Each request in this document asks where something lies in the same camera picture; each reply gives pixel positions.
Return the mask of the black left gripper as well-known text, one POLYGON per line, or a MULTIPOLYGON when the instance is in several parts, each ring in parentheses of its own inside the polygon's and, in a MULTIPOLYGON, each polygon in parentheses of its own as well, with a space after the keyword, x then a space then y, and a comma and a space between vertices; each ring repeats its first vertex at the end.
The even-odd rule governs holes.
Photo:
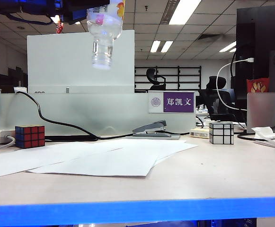
POLYGON ((58 15, 62 22, 74 24, 87 16, 87 9, 110 4, 110 0, 47 0, 48 15, 58 15))

